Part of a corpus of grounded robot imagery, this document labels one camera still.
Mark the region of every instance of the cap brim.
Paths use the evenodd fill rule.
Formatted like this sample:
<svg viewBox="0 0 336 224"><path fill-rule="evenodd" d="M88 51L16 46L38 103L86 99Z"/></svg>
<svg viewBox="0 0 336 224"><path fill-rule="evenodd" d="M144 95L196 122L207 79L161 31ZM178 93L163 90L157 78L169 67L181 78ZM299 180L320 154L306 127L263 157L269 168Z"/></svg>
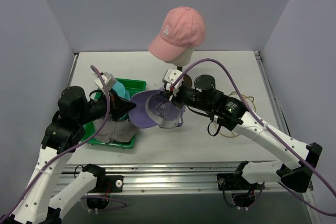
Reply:
<svg viewBox="0 0 336 224"><path fill-rule="evenodd" d="M160 34L158 34L152 43L148 46L148 51L163 61L171 61L175 59L185 49L186 47L177 47L169 44L161 38Z"/></svg>
<svg viewBox="0 0 336 224"><path fill-rule="evenodd" d="M159 92L162 92L162 90L148 90L132 96L131 102L135 103L136 107L128 112L128 116L134 126L140 129L146 129L158 125L148 116L145 106L147 99Z"/></svg>

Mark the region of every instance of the screw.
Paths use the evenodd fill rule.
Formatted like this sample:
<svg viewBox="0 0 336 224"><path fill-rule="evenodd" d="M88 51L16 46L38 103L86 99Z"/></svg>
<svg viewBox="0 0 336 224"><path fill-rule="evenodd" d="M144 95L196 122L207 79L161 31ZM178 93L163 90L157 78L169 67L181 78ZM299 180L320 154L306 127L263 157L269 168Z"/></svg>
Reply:
<svg viewBox="0 0 336 224"><path fill-rule="evenodd" d="M120 180L120 179L118 179L116 182L115 182L115 186L116 187L118 187L118 188L120 188L120 187L122 187L122 184L123 184L123 182Z"/></svg>
<svg viewBox="0 0 336 224"><path fill-rule="evenodd" d="M225 179L223 179L223 178L220 178L220 179L218 180L218 183L219 183L220 185L223 185L224 182L225 182Z"/></svg>

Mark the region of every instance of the tabletop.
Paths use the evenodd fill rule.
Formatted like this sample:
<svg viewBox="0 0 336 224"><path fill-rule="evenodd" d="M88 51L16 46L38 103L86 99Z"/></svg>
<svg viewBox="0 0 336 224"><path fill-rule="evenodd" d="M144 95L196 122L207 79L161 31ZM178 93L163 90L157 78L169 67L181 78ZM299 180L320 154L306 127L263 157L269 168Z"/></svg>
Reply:
<svg viewBox="0 0 336 224"><path fill-rule="evenodd" d="M252 51L195 51L192 62L203 58L220 61L228 69L241 93L255 98L257 114L277 127L275 116ZM96 89L90 69L94 65L101 72L116 78L144 80L147 90L162 87L162 78L172 64L156 59L149 52L81 52L72 76L71 86L84 88L87 98ZM192 80L211 74L216 87L225 94L234 91L225 72L212 62L197 65L188 73ZM86 144L78 148L68 164L171 164L271 161L276 157L253 141L238 136L212 137L207 133L209 119L197 116L188 109L180 128L161 129L158 126L142 129L133 149Z"/></svg>

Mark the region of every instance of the metal frame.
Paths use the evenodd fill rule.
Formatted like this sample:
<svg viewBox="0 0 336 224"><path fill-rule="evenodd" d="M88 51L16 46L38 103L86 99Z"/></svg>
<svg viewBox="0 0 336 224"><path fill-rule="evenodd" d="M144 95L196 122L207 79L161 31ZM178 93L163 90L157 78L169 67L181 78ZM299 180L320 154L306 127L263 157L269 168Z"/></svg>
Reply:
<svg viewBox="0 0 336 224"><path fill-rule="evenodd" d="M255 52L258 67L263 78L265 88L275 115L277 125L281 131L289 134L285 118L268 82L260 52ZM79 55L75 54L69 84L76 67ZM239 162L218 163L177 163L177 164L96 164L106 169L108 175L124 176L122 195L166 195L166 194L218 194L218 173L232 173ZM76 165L66 165L60 176L54 194L57 194L73 181ZM312 185L303 194L305 200L315 204L312 195ZM277 183L267 183L265 192L286 192ZM320 224L319 214L307 207L311 222Z"/></svg>

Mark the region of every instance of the green plastic bin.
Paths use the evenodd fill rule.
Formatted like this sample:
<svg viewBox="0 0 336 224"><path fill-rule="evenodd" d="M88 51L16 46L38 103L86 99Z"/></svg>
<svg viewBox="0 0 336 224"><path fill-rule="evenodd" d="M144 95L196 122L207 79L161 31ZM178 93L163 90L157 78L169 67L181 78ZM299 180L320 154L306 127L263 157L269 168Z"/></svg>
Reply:
<svg viewBox="0 0 336 224"><path fill-rule="evenodd" d="M146 82L145 81L139 81L139 80L129 80L129 79L118 79L120 81L125 89L130 93L130 97L135 95L136 93L139 93L141 91L144 91L146 89ZM94 97L95 99L98 98L100 94L96 93L96 96ZM85 129L85 136L83 137L82 141L88 139L89 136L91 136L95 132L95 127L93 123L88 123L84 126ZM120 148L132 148L134 146L134 142L136 139L137 135L135 135L131 141L128 143L103 143L101 141L97 141L95 138L91 139L88 143L92 145L105 145L105 146L114 146L114 147L120 147Z"/></svg>

